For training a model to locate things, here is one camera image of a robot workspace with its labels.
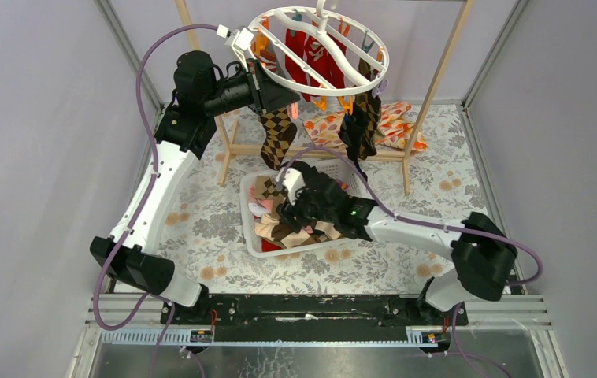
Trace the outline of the white round sock hanger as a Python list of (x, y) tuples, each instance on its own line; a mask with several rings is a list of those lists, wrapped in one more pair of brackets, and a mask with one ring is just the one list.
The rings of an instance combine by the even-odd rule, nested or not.
[(317, 97), (349, 97), (371, 91), (385, 80), (390, 55), (380, 37), (364, 24), (326, 9), (285, 6), (265, 11), (244, 30), (246, 54), (264, 58), (262, 70), (280, 86)]

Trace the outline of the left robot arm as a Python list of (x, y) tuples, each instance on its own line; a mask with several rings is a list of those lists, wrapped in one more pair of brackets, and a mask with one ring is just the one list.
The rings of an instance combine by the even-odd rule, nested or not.
[(107, 276), (179, 304), (179, 314), (192, 324), (206, 319), (209, 303), (200, 297), (200, 283), (158, 253), (170, 207), (213, 138), (217, 117), (244, 107), (263, 114), (299, 100), (273, 80), (269, 63), (247, 59), (232, 67), (232, 74), (219, 69), (200, 50), (177, 59), (172, 100), (154, 132), (155, 151), (142, 182), (110, 235), (90, 245)]

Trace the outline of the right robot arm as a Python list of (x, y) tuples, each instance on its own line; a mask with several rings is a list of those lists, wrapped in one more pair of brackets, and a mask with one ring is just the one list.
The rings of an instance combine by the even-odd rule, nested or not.
[(464, 220), (391, 215), (376, 200), (349, 195), (308, 165), (286, 169), (276, 182), (287, 196), (278, 212), (295, 231), (325, 222), (348, 239), (400, 243), (451, 261), (453, 269), (429, 279), (420, 293), (416, 312), (424, 323), (438, 323), (460, 302), (501, 299), (517, 249), (503, 242), (484, 214)]

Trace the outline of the brown yellow argyle sock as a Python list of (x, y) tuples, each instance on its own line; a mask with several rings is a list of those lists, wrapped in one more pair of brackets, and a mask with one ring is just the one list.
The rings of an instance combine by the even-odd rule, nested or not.
[(292, 121), (286, 107), (264, 113), (259, 120), (265, 131), (260, 156), (270, 169), (277, 170), (295, 139), (296, 124)]

